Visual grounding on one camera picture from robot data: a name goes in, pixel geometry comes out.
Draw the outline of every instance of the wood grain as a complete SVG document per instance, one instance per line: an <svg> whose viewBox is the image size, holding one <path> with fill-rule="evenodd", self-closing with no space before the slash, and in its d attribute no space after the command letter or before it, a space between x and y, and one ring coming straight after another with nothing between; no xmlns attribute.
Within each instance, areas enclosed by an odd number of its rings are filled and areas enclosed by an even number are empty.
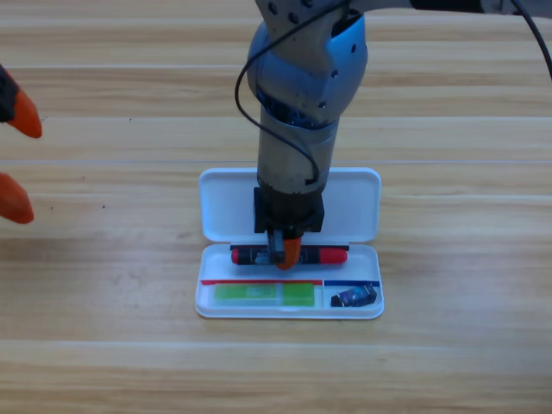
<svg viewBox="0 0 552 414"><path fill-rule="evenodd" d="M335 165L383 179L380 319L196 314L198 176L255 165L232 90L259 22L253 0L0 2L44 124L0 137L36 214L0 222L0 412L552 412L552 90L521 18L367 18Z"/></svg>

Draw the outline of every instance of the green object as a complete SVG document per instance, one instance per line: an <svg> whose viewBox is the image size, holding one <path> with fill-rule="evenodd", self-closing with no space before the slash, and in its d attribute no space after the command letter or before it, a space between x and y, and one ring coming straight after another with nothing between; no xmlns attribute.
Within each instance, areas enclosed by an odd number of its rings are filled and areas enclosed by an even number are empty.
<svg viewBox="0 0 552 414"><path fill-rule="evenodd" d="M216 300L229 299L276 299L275 284L223 284L215 286Z"/></svg>
<svg viewBox="0 0 552 414"><path fill-rule="evenodd" d="M284 283L284 306L314 306L314 285L312 283Z"/></svg>

